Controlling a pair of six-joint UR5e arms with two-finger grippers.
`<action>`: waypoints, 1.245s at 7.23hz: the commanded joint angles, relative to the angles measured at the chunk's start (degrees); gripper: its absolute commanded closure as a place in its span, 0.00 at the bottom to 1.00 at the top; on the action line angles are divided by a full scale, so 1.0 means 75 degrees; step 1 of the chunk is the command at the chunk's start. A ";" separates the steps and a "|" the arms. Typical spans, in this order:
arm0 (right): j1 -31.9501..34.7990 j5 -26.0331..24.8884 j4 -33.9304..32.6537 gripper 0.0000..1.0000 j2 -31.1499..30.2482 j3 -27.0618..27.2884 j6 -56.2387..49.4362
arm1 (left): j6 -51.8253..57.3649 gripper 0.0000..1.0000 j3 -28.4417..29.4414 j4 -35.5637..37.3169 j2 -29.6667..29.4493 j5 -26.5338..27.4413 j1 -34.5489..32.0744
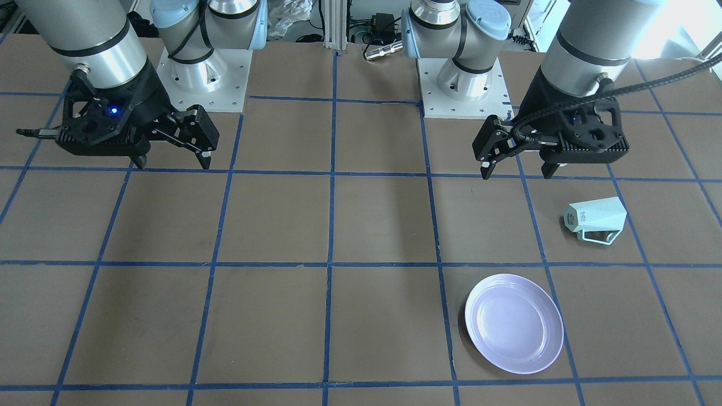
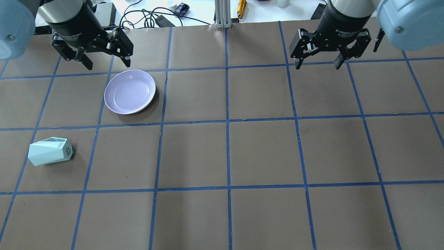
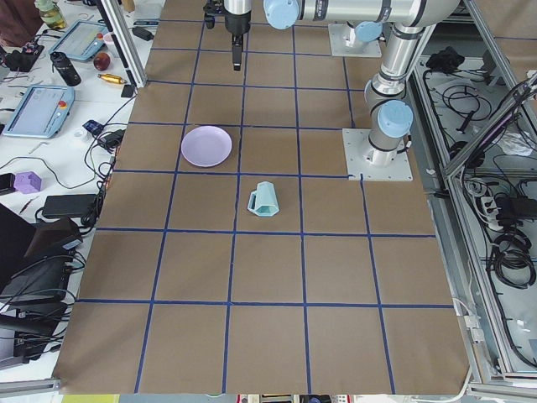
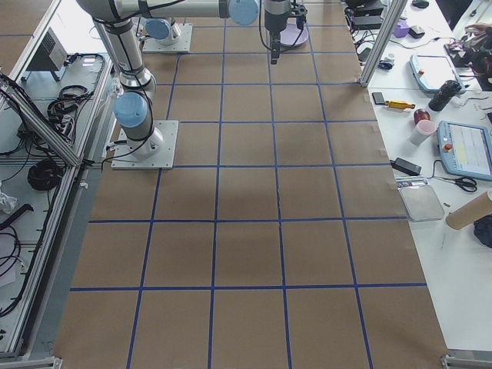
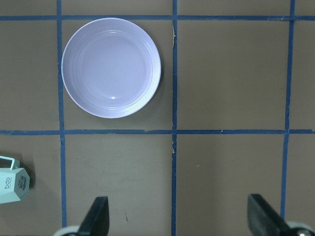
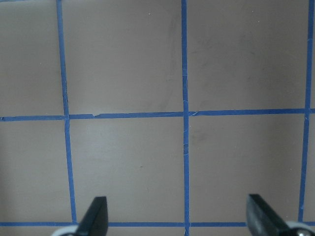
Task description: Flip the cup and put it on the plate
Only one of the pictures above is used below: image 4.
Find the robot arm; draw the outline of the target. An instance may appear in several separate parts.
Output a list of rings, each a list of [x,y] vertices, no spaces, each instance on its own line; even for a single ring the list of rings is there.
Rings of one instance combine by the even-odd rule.
[[[162,45],[173,45],[181,36],[181,29],[173,18],[150,18],[145,23],[145,31]]]
[[[79,1],[78,5],[105,31],[104,44],[119,67],[124,89],[115,103],[115,117],[126,135],[129,154],[139,160],[156,155],[164,139],[153,119],[155,77],[145,67],[133,29],[134,17],[232,18],[239,25],[250,25],[263,15],[270,36],[271,62],[275,64],[280,55],[281,32],[292,16],[290,1]]]

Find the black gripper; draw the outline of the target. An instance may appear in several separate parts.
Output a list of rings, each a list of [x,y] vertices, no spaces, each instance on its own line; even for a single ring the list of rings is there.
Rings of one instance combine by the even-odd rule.
[[[264,0],[264,26],[270,32],[270,63],[272,65],[276,65],[280,58],[280,33],[286,28],[288,16],[288,0]]]

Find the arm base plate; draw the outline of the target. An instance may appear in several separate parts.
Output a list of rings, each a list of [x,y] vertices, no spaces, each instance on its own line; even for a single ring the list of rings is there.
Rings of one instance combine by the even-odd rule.
[[[147,54],[187,54],[191,48],[193,25],[175,23],[167,38],[146,37],[142,51]]]
[[[154,132],[141,147],[140,143],[128,140],[121,128],[118,139],[126,143],[116,147],[116,159],[112,160],[111,168],[115,170],[172,169],[178,126],[179,122],[176,120],[154,121]]]

